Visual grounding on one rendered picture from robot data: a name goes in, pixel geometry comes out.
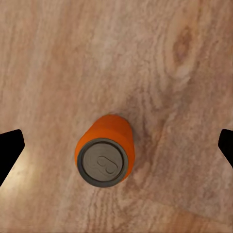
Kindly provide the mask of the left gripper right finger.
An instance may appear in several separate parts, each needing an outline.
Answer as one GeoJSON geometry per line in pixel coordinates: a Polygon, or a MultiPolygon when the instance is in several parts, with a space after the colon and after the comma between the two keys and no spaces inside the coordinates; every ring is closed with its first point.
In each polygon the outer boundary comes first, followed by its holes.
{"type": "Polygon", "coordinates": [[[233,167],[233,131],[227,129],[221,131],[218,147],[233,167]]]}

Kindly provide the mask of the can of soda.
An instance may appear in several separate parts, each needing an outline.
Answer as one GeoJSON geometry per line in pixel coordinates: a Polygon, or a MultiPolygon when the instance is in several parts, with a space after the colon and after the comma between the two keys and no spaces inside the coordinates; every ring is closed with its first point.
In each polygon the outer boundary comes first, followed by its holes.
{"type": "Polygon", "coordinates": [[[80,176],[94,187],[122,182],[135,162],[130,124],[116,115],[100,117],[79,140],[74,160],[80,176]]]}

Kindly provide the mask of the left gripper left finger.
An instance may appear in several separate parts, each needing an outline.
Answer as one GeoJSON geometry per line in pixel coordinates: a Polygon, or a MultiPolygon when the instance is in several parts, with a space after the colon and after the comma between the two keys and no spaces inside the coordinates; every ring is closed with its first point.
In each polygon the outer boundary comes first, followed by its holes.
{"type": "Polygon", "coordinates": [[[20,129],[0,134],[0,187],[25,147],[20,129]]]}

